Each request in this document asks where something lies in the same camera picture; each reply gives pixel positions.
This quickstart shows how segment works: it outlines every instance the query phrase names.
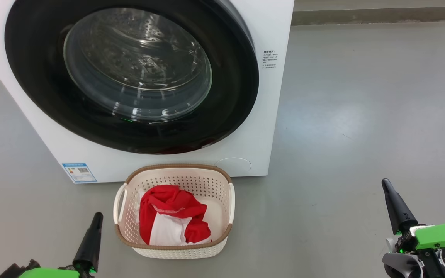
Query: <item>front-loading washing machine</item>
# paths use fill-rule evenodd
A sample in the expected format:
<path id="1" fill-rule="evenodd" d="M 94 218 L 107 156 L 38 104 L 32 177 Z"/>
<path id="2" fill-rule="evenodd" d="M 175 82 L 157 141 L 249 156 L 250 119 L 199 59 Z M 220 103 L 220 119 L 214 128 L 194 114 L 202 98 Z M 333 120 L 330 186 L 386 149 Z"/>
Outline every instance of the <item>front-loading washing machine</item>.
<path id="1" fill-rule="evenodd" d="M 0 79 L 74 183 L 166 163 L 266 175 L 292 10 L 0 0 Z"/>

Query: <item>basket handle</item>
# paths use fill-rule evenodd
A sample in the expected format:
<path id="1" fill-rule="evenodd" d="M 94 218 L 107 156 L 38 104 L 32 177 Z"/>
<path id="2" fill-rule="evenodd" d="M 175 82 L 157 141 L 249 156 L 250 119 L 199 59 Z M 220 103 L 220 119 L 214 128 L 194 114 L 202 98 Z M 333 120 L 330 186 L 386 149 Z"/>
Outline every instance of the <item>basket handle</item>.
<path id="1" fill-rule="evenodd" d="M 234 186 L 233 183 L 229 183 L 229 188 L 231 190 L 231 211 L 229 213 L 229 223 L 233 224 L 234 219 L 234 203 L 235 203 L 235 195 L 234 195 Z"/>
<path id="2" fill-rule="evenodd" d="M 114 220 L 115 224 L 120 222 L 121 218 L 123 216 L 123 209 L 125 208 L 125 199 L 127 197 L 127 191 L 125 190 L 126 186 L 127 186 L 127 183 L 124 183 L 120 187 L 120 189 L 118 189 L 118 192 L 116 193 L 116 198 L 114 199 L 114 204 L 113 204 L 113 220 Z M 120 204 L 120 197 L 121 197 L 121 194 L 123 192 L 125 192 L 125 194 L 123 195 L 123 200 L 122 200 L 122 204 L 121 204 L 121 210 L 120 210 L 120 213 L 118 215 L 118 206 Z"/>

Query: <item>clothes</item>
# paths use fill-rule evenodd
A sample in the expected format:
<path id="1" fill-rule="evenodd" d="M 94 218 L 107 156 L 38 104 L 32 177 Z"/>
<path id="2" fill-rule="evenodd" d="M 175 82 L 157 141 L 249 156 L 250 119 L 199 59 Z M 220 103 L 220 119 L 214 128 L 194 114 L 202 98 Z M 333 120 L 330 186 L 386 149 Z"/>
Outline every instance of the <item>clothes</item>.
<path id="1" fill-rule="evenodd" d="M 150 245 L 188 245 L 210 242 L 203 221 L 207 205 L 177 185 L 157 185 L 140 202 L 140 236 Z"/>

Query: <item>white plastic basket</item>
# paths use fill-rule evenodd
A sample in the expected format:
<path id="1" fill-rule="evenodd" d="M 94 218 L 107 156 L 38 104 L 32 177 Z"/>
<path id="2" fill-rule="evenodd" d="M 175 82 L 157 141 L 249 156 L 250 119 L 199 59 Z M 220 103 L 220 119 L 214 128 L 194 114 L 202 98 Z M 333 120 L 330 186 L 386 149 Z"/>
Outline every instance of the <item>white plastic basket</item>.
<path id="1" fill-rule="evenodd" d="M 179 185 L 207 205 L 204 221 L 211 229 L 211 243 L 186 246 L 145 244 L 136 221 L 140 203 L 138 192 L 146 192 L 162 184 Z M 200 259 L 219 254 L 226 245 L 233 217 L 234 187 L 231 178 L 222 169 L 198 164 L 156 165 L 136 170 L 118 190 L 113 207 L 116 234 L 120 240 L 140 255 L 159 259 Z"/>

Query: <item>red cloth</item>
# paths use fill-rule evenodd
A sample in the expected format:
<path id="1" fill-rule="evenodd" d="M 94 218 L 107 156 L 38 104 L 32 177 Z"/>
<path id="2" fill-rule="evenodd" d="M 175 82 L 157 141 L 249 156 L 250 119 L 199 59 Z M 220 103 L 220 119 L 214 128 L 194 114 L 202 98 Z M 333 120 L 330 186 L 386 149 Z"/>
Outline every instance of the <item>red cloth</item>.
<path id="1" fill-rule="evenodd" d="M 207 205 L 201 204 L 192 193 L 180 190 L 178 185 L 157 185 L 145 192 L 140 202 L 140 236 L 150 243 L 150 234 L 157 213 L 178 218 L 192 217 L 185 230 L 187 243 L 197 243 L 211 235 L 203 221 Z"/>

